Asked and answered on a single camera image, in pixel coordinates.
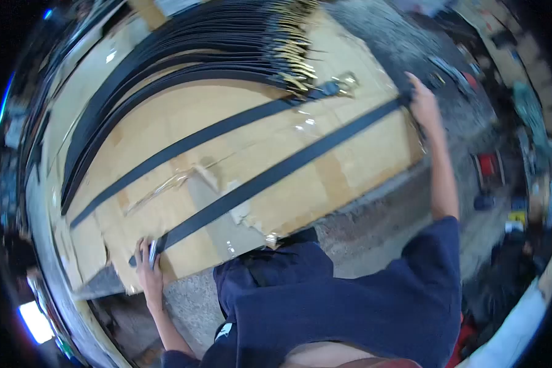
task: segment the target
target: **red object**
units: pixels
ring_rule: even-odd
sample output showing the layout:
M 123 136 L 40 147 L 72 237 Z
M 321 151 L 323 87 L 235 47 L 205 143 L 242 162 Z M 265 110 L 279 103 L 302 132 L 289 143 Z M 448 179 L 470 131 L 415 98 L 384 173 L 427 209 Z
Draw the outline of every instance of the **red object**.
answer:
M 470 73 L 467 73 L 467 72 L 461 72 L 461 73 L 466 78 L 466 81 L 468 82 L 468 84 L 470 84 L 472 89 L 474 91 L 478 91 L 478 84 L 476 84 L 476 79 Z
M 480 173 L 483 176 L 491 176 L 495 174 L 494 154 L 480 154 L 478 155 L 478 163 L 480 164 Z
M 460 328 L 460 334 L 458 335 L 458 340 L 456 341 L 454 351 L 452 351 L 452 356 L 448 360 L 448 364 L 446 364 L 446 368 L 454 368 L 462 362 L 462 358 L 460 357 L 460 352 L 464 348 L 464 343 L 468 339 L 468 336 L 473 335 L 475 333 L 476 333 L 476 329 L 472 327 L 472 325 L 470 324 L 464 324 Z

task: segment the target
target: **person's left hand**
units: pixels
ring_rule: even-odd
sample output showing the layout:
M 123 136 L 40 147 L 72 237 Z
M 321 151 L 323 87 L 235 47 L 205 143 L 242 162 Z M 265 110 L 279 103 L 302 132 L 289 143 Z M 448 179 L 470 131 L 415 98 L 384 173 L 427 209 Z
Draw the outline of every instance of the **person's left hand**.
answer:
M 159 269 L 159 254 L 155 257 L 154 268 L 151 269 L 148 240 L 141 238 L 137 241 L 135 261 L 137 262 L 139 284 L 143 288 L 147 308 L 152 314 L 161 312 L 163 310 L 163 278 L 162 271 Z

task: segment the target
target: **shirt sleeve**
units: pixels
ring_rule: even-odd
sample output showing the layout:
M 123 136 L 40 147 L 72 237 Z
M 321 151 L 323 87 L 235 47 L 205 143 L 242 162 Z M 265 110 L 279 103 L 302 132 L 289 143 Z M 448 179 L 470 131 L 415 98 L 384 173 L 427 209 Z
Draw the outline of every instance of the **shirt sleeve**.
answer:
M 435 221 L 403 249 L 402 258 L 424 284 L 460 287 L 460 235 L 455 217 Z
M 162 368 L 198 368 L 201 362 L 178 350 L 164 351 L 161 360 Z

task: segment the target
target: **white object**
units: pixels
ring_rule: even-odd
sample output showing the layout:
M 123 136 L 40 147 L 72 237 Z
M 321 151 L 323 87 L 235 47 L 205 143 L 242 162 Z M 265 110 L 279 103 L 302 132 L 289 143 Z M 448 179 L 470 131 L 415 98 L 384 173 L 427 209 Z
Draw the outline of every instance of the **white object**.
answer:
M 467 368 L 509 368 L 525 350 L 546 312 L 546 302 L 532 281 L 497 333 L 468 359 Z
M 27 327 L 29 327 L 30 333 L 35 338 L 37 343 L 42 344 L 45 341 L 51 340 L 53 330 L 49 325 L 47 318 L 39 310 L 39 306 L 36 301 L 31 301 L 27 304 L 23 304 L 19 307 L 22 319 L 25 321 Z

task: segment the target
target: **fabric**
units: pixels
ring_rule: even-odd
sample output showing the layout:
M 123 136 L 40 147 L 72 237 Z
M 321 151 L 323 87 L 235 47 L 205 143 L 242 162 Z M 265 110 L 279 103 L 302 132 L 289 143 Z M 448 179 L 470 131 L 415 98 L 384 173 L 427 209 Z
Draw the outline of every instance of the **fabric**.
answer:
M 333 277 L 315 241 L 238 257 L 214 272 L 228 333 L 202 361 L 167 351 L 162 364 L 276 368 L 295 347 L 331 341 L 443 368 L 460 330 L 458 248 L 458 221 L 445 217 L 386 269 L 352 280 Z

